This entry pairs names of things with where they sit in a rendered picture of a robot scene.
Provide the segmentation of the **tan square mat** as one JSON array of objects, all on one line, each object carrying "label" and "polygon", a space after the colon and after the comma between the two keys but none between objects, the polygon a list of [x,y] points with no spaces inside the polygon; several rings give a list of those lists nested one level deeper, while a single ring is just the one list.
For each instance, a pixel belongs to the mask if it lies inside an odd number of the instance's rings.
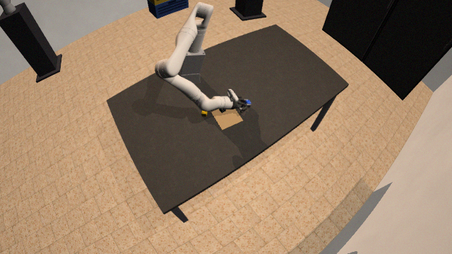
[{"label": "tan square mat", "polygon": [[226,109],[223,113],[217,109],[211,113],[222,130],[243,121],[236,109]]}]

